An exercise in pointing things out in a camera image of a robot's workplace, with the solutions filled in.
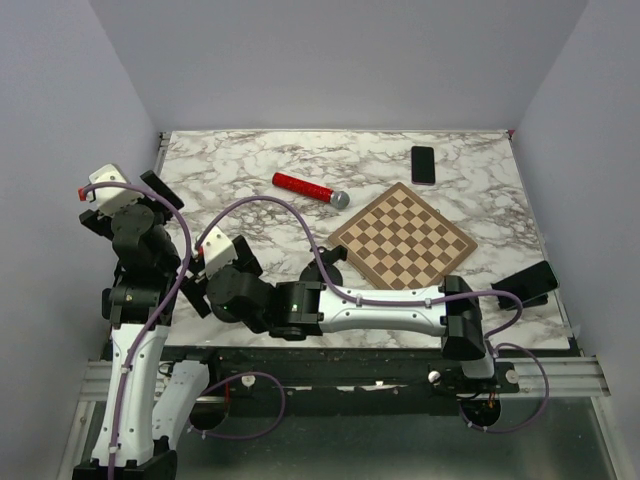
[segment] black smartphone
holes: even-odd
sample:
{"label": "black smartphone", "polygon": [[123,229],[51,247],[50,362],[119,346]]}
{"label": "black smartphone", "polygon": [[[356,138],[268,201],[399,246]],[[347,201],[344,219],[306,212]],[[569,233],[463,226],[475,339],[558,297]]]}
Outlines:
{"label": "black smartphone", "polygon": [[435,185],[436,161],[432,147],[411,147],[411,183]]}

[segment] wall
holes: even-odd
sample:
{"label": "wall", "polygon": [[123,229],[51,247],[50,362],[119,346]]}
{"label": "wall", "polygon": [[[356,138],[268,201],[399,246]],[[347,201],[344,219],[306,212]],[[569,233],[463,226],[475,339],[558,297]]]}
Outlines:
{"label": "wall", "polygon": [[115,264],[76,190],[151,167],[157,134],[86,0],[4,2],[0,71],[0,478],[51,479]]}
{"label": "wall", "polygon": [[151,118],[513,128],[586,0],[91,0]]}
{"label": "wall", "polygon": [[637,1],[592,0],[515,134],[571,324],[604,367],[630,452],[640,451],[639,22]]}

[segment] marble tabletop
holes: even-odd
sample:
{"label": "marble tabletop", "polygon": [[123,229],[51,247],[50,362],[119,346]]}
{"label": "marble tabletop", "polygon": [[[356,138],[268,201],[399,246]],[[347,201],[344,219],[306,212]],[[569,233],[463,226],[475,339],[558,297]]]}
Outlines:
{"label": "marble tabletop", "polygon": [[[436,154],[435,186],[412,185],[412,146],[432,146]],[[274,172],[345,190],[351,203],[339,211],[328,204],[271,185]],[[506,134],[477,132],[356,131],[198,131],[174,132],[161,178],[183,199],[182,212],[194,235],[233,201],[273,195],[298,209],[319,245],[369,202],[403,182],[478,243],[454,274],[474,290],[543,259],[533,215]],[[230,237],[247,239],[265,273],[275,283],[296,280],[312,260],[295,218],[271,203],[250,203],[225,218],[220,227]],[[175,222],[169,232],[184,251]],[[344,285],[373,288],[347,263],[339,268]],[[485,331],[509,320],[497,301],[481,299]],[[568,348],[556,295],[544,306],[525,310],[512,328],[495,341],[527,348]],[[225,324],[213,315],[201,319],[179,296],[168,345],[432,347],[439,338],[396,331],[347,331],[290,343],[268,334],[255,335],[243,324]]]}

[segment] chess board square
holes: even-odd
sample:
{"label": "chess board square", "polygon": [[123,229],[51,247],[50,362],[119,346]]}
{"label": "chess board square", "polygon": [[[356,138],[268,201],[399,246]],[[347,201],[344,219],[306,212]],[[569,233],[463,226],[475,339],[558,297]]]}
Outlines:
{"label": "chess board square", "polygon": [[329,237],[373,285],[406,289],[433,285],[477,244],[405,185],[398,183]]}

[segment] chessboard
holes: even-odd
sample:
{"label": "chessboard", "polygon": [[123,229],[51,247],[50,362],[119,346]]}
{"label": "chessboard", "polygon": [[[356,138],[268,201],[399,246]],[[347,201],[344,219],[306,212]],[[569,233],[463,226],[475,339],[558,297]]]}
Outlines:
{"label": "chessboard", "polygon": [[396,183],[329,237],[373,285],[428,287],[477,247],[469,236],[402,183]]}

